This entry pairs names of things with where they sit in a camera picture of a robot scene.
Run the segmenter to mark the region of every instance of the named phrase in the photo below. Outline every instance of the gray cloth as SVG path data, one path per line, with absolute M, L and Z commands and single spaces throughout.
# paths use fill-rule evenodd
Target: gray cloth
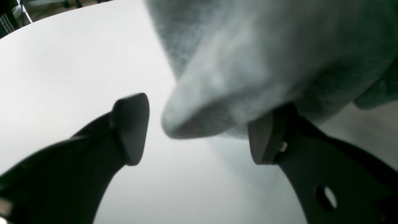
M 354 101 L 398 98 L 396 0 L 146 0 L 177 83 L 171 138 L 247 138 L 246 124 L 294 102 L 320 124 Z

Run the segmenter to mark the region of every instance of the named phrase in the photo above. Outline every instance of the white tabletop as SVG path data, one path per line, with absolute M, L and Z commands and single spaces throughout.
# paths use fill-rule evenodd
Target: white tabletop
M 144 156 L 114 177 L 96 224 L 305 223 L 286 177 L 276 166 L 256 166 L 248 141 L 164 135 L 160 115 L 173 86 L 142 1 L 84 7 L 17 30 L 0 39 L 0 173 L 69 138 L 117 99 L 144 92 Z M 398 146 L 398 125 L 391 124 L 398 121 L 385 117 L 348 107 L 322 128 L 397 167 L 391 148 Z M 377 139 L 384 145 L 371 145 Z

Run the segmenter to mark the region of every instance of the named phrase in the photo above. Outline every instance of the black plastic part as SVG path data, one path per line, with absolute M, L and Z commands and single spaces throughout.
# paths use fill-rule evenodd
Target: black plastic part
M 296 192 L 309 224 L 396 223 L 396 171 L 371 154 L 326 136 L 298 116 L 287 119 L 285 133 L 275 132 L 270 135 L 273 139 L 266 136 L 263 140 L 275 141 L 274 145 L 285 142 L 287 149 L 275 153 L 275 149 L 270 148 L 273 153 L 263 152 L 269 157 L 263 158 L 262 164 L 273 161 L 281 167 Z M 259 143 L 261 138 L 258 136 L 252 138 L 250 133 L 254 130 L 250 129 L 261 126 L 269 129 L 269 122 L 263 122 L 263 125 L 261 119 L 254 122 L 257 124 L 249 125 L 249 141 L 250 147 L 258 148 L 251 150 L 267 151 L 267 147 L 260 148 L 267 144 Z M 334 195 L 335 206 L 324 192 L 326 188 Z
M 275 164 L 282 143 L 287 137 L 288 125 L 296 117 L 294 106 L 286 105 L 262 116 L 258 120 L 249 122 L 250 153 L 257 165 Z
M 75 0 L 75 1 L 76 1 L 76 8 L 82 8 L 83 7 L 79 0 Z
M 118 101 L 72 138 L 11 168 L 0 177 L 0 203 L 12 208 L 0 216 L 13 224 L 92 224 L 113 176 L 142 157 L 148 108 L 145 94 Z
M 70 4 L 68 1 L 63 1 L 62 5 L 64 6 L 64 8 L 70 8 Z

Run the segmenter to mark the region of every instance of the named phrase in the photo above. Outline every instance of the floor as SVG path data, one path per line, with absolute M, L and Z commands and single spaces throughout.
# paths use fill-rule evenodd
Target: floor
M 62 12 L 70 11 L 76 9 L 75 0 L 67 0 L 69 2 L 70 7 L 65 8 L 62 2 L 54 2 L 46 5 L 36 6 L 27 8 L 28 14 L 30 15 L 33 22 L 47 18 L 49 16 L 53 16 Z M 79 0 L 83 7 L 87 7 L 90 5 L 97 4 L 97 0 Z M 17 19 L 17 22 L 20 26 L 22 26 L 22 20 L 24 24 L 29 24 L 28 18 L 23 14 Z

